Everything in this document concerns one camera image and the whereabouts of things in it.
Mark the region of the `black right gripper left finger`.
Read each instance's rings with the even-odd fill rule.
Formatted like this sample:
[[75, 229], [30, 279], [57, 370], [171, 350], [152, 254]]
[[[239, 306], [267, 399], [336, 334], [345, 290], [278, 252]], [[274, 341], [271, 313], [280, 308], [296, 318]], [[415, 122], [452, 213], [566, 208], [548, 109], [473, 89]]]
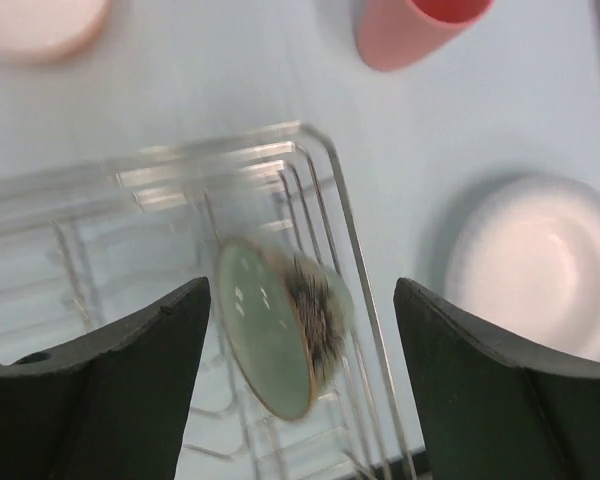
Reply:
[[0, 364], [0, 479], [171, 479], [210, 318], [189, 281], [64, 344]]

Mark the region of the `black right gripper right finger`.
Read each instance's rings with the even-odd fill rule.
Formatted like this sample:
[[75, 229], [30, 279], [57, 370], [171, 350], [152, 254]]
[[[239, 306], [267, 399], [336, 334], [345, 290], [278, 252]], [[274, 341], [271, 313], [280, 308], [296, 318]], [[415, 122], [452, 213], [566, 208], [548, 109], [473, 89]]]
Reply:
[[600, 479], [600, 363], [534, 343], [410, 279], [394, 308], [437, 479]]

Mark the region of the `white fluted plate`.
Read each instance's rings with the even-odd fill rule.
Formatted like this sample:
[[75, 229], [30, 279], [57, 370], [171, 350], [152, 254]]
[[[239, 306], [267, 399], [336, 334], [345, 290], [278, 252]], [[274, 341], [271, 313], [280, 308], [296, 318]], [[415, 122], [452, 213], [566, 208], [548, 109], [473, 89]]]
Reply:
[[600, 362], [600, 193], [549, 175], [496, 189], [460, 229], [444, 296], [519, 336]]

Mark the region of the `green floral ceramic bowl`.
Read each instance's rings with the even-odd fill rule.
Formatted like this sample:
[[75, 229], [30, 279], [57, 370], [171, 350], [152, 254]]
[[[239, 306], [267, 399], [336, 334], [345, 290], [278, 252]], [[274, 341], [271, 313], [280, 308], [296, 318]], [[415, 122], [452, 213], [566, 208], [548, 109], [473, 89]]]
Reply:
[[333, 379], [355, 317], [339, 273], [288, 248], [226, 239], [215, 265], [226, 337], [250, 389], [298, 421]]

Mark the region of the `orange bowl white inside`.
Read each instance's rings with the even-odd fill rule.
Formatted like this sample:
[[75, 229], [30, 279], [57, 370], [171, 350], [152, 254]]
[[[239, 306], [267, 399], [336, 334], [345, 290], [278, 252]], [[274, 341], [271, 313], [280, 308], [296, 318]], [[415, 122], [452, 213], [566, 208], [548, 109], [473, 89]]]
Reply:
[[0, 1], [0, 61], [44, 63], [71, 55], [100, 33], [112, 3]]

